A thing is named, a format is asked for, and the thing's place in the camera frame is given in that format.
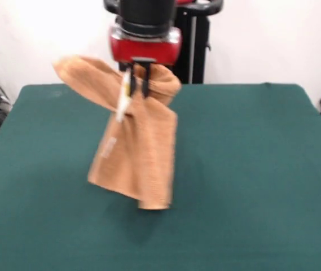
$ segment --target towel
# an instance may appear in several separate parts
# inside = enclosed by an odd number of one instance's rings
[[[137,199],[141,209],[169,208],[177,114],[168,105],[181,88],[177,77],[163,65],[151,65],[150,93],[144,99],[145,69],[135,65],[136,90],[120,123],[115,113],[122,72],[83,56],[60,59],[54,69],[71,89],[112,112],[89,171],[89,182]]]

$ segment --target white tag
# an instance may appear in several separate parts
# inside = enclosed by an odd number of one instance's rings
[[[122,78],[119,100],[117,104],[116,120],[121,122],[125,116],[127,107],[131,101],[130,97],[130,69],[127,69]]]
[[[110,152],[113,150],[114,145],[116,143],[117,139],[115,137],[111,137],[107,144],[105,145],[104,151],[102,153],[102,157],[108,158]]]

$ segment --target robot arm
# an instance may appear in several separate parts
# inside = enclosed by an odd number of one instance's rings
[[[182,43],[180,30],[173,27],[177,9],[190,16],[209,16],[222,9],[223,0],[205,4],[194,0],[104,0],[104,6],[118,15],[110,30],[114,60],[132,71],[135,63],[141,64],[149,78],[151,63],[173,65],[177,61]]]

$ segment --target green table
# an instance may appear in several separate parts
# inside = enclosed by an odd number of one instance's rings
[[[87,182],[109,112],[25,87],[0,130],[0,271],[321,270],[321,117],[296,85],[184,86],[170,210]]]

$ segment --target towel label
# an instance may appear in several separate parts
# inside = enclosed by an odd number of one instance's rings
[[[115,137],[111,137],[109,141],[106,143],[105,148],[102,153],[102,157],[108,158],[110,152],[113,150],[114,145],[116,143],[117,139]]]

